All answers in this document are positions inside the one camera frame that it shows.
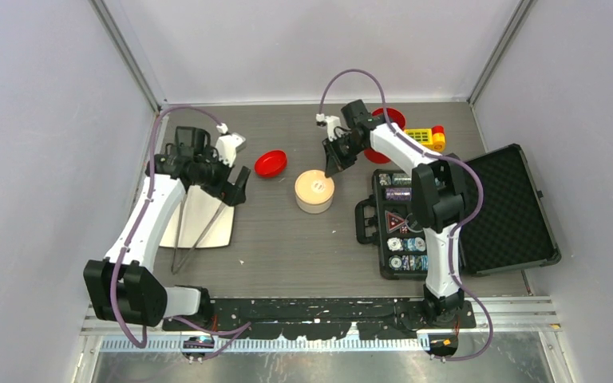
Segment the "steel round lunch container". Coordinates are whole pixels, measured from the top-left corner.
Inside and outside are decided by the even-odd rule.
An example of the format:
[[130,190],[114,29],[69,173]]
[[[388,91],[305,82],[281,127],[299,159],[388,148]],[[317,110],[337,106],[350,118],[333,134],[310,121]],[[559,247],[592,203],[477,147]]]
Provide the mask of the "steel round lunch container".
[[332,191],[325,191],[323,193],[307,193],[300,194],[295,193],[296,203],[300,210],[317,215],[327,211],[334,198]]

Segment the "red round lid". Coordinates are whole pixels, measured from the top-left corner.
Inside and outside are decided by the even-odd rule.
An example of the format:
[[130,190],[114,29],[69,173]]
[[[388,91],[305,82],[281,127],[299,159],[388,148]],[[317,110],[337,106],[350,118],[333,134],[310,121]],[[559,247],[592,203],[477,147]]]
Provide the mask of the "red round lid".
[[282,150],[271,150],[262,154],[254,165],[255,174],[261,178],[278,176],[287,166],[287,154]]

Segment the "red tall cup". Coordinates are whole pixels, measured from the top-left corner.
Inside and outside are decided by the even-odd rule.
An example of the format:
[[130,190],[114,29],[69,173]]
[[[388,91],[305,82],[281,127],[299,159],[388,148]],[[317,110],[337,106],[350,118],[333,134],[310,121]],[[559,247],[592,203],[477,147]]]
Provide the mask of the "red tall cup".
[[394,108],[377,108],[371,116],[374,129],[370,146],[363,151],[365,157],[375,164],[394,163],[401,168],[410,164],[412,150],[397,136],[405,127],[405,115]]

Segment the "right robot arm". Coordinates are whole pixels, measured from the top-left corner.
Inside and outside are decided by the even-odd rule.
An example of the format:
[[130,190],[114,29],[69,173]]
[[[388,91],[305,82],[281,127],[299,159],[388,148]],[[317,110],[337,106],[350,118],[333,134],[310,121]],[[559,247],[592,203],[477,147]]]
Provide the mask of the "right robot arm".
[[458,273],[460,224],[466,217],[462,164],[420,145],[386,113],[372,115],[361,100],[345,105],[341,117],[317,113],[315,120],[327,132],[322,142],[327,177],[351,167],[368,148],[409,175],[410,211],[425,233],[428,255],[423,313],[431,326],[446,326],[465,301]]

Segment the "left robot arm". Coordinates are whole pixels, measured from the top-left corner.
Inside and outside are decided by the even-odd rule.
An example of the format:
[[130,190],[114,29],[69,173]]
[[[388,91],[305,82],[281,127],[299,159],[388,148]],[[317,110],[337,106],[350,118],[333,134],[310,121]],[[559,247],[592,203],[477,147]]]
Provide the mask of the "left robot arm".
[[152,327],[181,316],[194,330],[212,323],[214,306],[207,289],[165,287],[152,271],[168,223],[191,187],[198,187],[219,207],[235,207],[246,200],[249,168],[241,167],[235,182],[228,179],[246,140],[224,125],[218,130],[220,135],[212,143],[202,128],[178,127],[176,141],[148,162],[140,190],[142,206],[134,208],[104,258],[88,261],[83,271],[98,319]]

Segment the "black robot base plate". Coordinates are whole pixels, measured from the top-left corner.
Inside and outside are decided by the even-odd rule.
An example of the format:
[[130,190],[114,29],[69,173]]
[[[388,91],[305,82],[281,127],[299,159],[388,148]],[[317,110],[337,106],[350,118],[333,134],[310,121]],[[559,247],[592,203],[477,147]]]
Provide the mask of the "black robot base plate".
[[454,334],[476,327],[472,306],[429,323],[420,298],[217,298],[198,314],[165,319],[165,331],[190,330],[188,323],[217,332],[249,324],[241,339],[325,341],[356,329],[363,340],[410,339],[418,330]]

